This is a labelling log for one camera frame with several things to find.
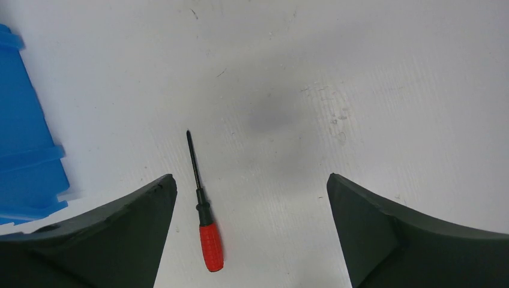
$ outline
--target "blue tray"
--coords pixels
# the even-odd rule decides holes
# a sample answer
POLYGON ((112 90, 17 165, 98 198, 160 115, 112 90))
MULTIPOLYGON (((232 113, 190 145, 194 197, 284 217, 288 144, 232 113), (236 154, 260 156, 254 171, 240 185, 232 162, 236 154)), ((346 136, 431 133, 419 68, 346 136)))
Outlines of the blue tray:
POLYGON ((0 224, 20 224, 67 207, 69 188, 44 114, 19 55, 23 42, 0 24, 0 224))

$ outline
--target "screwdriver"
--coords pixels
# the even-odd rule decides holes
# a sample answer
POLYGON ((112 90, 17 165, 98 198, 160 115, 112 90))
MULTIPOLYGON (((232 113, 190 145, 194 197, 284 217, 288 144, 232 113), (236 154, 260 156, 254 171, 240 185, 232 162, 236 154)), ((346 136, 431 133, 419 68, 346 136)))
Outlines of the screwdriver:
POLYGON ((194 178, 196 180, 196 195, 198 197, 196 210, 198 210, 198 216, 200 218, 200 241, 202 243, 203 259, 205 260, 205 266, 210 272, 217 272, 223 269, 224 264, 221 237, 219 236, 219 231, 214 223, 214 219, 212 219, 210 204, 207 202, 205 191, 202 188, 191 132, 187 130, 186 134, 189 153, 191 153, 191 163, 193 163, 194 178))

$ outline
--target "hand tool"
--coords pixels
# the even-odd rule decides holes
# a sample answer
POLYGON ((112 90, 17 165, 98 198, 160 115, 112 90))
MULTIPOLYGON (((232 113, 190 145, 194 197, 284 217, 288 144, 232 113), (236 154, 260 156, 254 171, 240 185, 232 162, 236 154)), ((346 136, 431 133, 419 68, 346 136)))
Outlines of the hand tool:
POLYGON ((198 173, 198 165, 196 164, 196 155, 194 154, 191 132, 187 130, 186 134, 197 187, 196 195, 198 197, 198 205, 196 205, 196 210, 198 210, 200 218, 200 241, 202 243, 203 259, 205 260, 205 265, 210 272, 217 272, 223 269, 224 264, 221 237, 219 236, 219 231, 214 223, 214 219, 212 218, 210 204, 205 198, 205 191, 202 188, 200 174, 198 173))

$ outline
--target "screwdriver handle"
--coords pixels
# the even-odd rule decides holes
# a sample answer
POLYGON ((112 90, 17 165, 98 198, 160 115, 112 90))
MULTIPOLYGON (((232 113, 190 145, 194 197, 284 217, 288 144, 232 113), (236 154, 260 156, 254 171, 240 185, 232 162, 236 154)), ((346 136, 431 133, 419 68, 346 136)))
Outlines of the screwdriver handle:
POLYGON ((202 242, 203 259, 210 272, 223 269, 223 248, 221 237, 215 223, 208 226, 200 226, 200 240, 202 242))

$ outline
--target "blue plastic bin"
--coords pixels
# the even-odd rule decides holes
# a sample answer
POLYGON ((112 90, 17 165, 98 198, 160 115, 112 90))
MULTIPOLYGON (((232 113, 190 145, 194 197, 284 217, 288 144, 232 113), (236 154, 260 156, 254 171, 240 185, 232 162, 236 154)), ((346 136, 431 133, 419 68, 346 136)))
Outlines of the blue plastic bin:
POLYGON ((0 24, 0 224, 20 224, 67 207, 69 187, 44 114, 19 55, 23 42, 0 24))

